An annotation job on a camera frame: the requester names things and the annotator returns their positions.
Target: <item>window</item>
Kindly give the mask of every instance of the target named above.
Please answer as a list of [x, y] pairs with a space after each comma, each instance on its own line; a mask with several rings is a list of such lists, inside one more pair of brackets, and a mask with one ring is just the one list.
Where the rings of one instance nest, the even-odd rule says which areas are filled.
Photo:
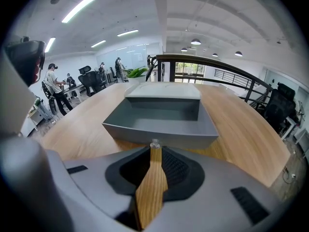
[[183, 73], [196, 74], [197, 64], [183, 63]]
[[175, 64], [175, 73], [181, 73], [183, 75], [183, 63]]
[[175, 64], [175, 82], [179, 83], [198, 83], [202, 84], [203, 81], [195, 79], [177, 79], [177, 76], [189, 75], [192, 77], [203, 77], [206, 66], [201, 64], [193, 63], [180, 63], [176, 62]]
[[197, 67], [197, 74], [201, 74], [204, 75], [204, 71], [205, 71], [205, 65], [198, 65]]

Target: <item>white t-shirt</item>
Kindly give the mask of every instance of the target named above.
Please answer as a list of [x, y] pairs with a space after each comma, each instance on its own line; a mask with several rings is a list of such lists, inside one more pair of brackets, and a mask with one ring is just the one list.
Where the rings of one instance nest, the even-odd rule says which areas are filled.
[[56, 80], [57, 77], [55, 75], [54, 71], [48, 71], [46, 73], [46, 81], [47, 81], [47, 87], [49, 89], [49, 92], [51, 92], [51, 94], [55, 93], [60, 93], [62, 90], [60, 89], [59, 86], [56, 85]]

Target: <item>concrete ceiling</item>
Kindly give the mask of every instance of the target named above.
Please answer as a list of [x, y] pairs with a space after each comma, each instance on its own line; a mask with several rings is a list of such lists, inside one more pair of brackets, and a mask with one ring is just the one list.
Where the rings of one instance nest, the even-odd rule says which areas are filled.
[[[12, 34], [27, 35], [46, 43], [56, 40], [47, 56], [73, 52], [98, 51], [103, 47], [129, 40], [159, 34], [155, 0], [95, 0], [83, 8], [67, 24], [62, 19], [82, 0], [32, 0], [21, 13]], [[126, 30], [138, 33], [117, 37]], [[95, 43], [106, 43], [91, 48]]]
[[[69, 23], [61, 23], [80, 1], [60, 0], [52, 5], [50, 0], [32, 0], [12, 33], [46, 42], [56, 37], [47, 56], [96, 52], [150, 35], [160, 36], [163, 50], [169, 53], [180, 53], [198, 38], [202, 45], [196, 54], [206, 57], [213, 51], [256, 45], [299, 52], [303, 44], [288, 13], [275, 0], [95, 0]], [[139, 32], [117, 37], [132, 29]], [[91, 48], [102, 40], [106, 43]]]
[[202, 42], [202, 55], [218, 49], [276, 45], [297, 50], [292, 34], [260, 0], [168, 0], [167, 52], [180, 53], [193, 38]]

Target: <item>green plant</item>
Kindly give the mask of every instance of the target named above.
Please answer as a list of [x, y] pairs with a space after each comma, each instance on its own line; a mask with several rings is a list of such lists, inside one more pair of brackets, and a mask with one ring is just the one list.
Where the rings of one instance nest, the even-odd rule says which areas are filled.
[[34, 102], [34, 104], [35, 104], [36, 106], [38, 106], [40, 103], [41, 103], [40, 98], [37, 98], [37, 99], [35, 100], [35, 102]]
[[136, 68], [135, 70], [128, 69], [128, 70], [124, 70], [124, 71], [126, 71], [126, 76], [128, 78], [136, 78], [136, 77], [142, 76], [142, 74], [147, 70], [148, 70], [148, 68], [140, 67], [140, 68]]

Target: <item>glass wall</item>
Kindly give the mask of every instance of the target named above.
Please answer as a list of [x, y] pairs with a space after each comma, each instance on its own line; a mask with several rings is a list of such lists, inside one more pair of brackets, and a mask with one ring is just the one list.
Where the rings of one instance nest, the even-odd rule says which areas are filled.
[[205, 72], [205, 65], [193, 64], [193, 63], [180, 63], [176, 62], [175, 64], [175, 82], [178, 83], [197, 83], [202, 84], [201, 80], [193, 79], [179, 79], [177, 76], [194, 76], [194, 77], [203, 77]]
[[138, 44], [132, 45], [97, 56], [98, 66], [104, 62], [105, 69], [110, 72], [110, 67], [115, 71], [115, 61], [119, 57], [126, 69], [147, 67], [147, 56], [152, 57], [160, 54], [160, 44]]

